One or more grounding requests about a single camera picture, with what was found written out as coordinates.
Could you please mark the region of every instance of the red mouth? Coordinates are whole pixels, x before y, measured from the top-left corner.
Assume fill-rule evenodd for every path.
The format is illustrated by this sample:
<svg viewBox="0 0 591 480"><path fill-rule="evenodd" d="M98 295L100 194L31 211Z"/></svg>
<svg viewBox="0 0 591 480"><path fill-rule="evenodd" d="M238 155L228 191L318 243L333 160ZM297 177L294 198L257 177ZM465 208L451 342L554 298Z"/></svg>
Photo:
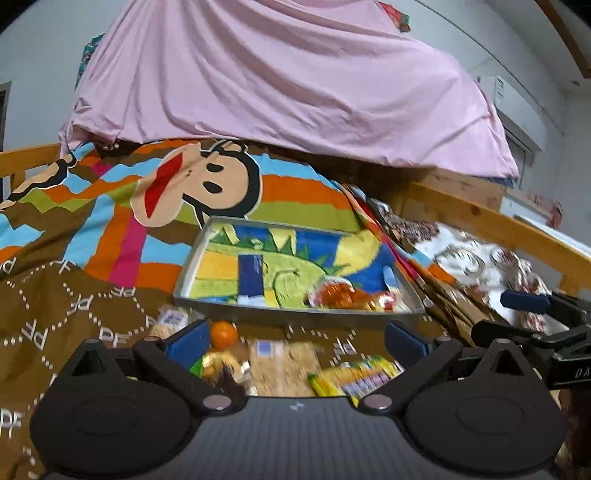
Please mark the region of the red mouth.
<svg viewBox="0 0 591 480"><path fill-rule="evenodd" d="M148 218L152 216L154 210L156 210L156 204L160 200L160 197L166 190L168 183L173 179L175 174L183 166L183 154L179 153L174 158L170 159L163 165L160 165L156 171L156 178L146 189L144 196L144 206L146 208L146 214Z"/></svg>

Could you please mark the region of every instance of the monkey eye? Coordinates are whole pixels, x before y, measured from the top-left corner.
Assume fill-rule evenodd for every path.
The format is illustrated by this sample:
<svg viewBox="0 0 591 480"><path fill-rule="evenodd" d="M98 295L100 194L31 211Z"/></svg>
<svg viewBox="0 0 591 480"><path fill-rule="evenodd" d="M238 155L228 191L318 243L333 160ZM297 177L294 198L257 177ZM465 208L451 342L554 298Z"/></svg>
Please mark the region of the monkey eye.
<svg viewBox="0 0 591 480"><path fill-rule="evenodd" d="M221 193L222 192L222 188L217 183L214 183L212 181L204 181L203 186L205 187L205 189L209 193Z"/></svg>
<svg viewBox="0 0 591 480"><path fill-rule="evenodd" d="M207 164L207 171L210 171L212 173L217 173L222 170L223 170L222 165L218 165L217 163L208 163Z"/></svg>

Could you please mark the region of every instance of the robotic claw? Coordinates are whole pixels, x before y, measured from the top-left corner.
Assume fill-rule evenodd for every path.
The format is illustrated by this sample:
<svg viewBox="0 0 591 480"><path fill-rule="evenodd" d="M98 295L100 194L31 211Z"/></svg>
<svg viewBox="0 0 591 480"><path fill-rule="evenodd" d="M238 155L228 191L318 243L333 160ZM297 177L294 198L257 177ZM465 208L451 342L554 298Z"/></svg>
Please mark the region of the robotic claw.
<svg viewBox="0 0 591 480"><path fill-rule="evenodd" d="M548 388L591 381L587 325L543 336L480 322L479 347L464 348L392 322L385 343L406 342L406 371L359 408L237 397L171 358L202 325L131 349L82 343L31 420L46 478L549 480L566 425Z"/></svg>

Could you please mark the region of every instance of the orange fruit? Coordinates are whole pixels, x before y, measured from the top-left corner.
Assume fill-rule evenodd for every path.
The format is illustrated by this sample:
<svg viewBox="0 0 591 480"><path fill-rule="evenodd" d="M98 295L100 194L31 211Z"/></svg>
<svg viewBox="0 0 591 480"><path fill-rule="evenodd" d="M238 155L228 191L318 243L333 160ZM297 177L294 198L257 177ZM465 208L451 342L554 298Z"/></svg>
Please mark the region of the orange fruit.
<svg viewBox="0 0 591 480"><path fill-rule="evenodd" d="M218 350L225 350L238 343L238 330L228 322L213 322L209 329L212 345Z"/></svg>

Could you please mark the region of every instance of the pink sheet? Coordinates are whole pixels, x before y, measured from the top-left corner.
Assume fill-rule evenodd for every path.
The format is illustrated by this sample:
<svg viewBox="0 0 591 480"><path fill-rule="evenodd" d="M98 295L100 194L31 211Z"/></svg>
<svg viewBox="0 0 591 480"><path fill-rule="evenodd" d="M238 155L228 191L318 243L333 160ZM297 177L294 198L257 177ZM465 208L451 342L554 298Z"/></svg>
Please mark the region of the pink sheet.
<svg viewBox="0 0 591 480"><path fill-rule="evenodd" d="M518 176L457 61L371 0L131 0L76 91L62 148L243 138L390 166Z"/></svg>

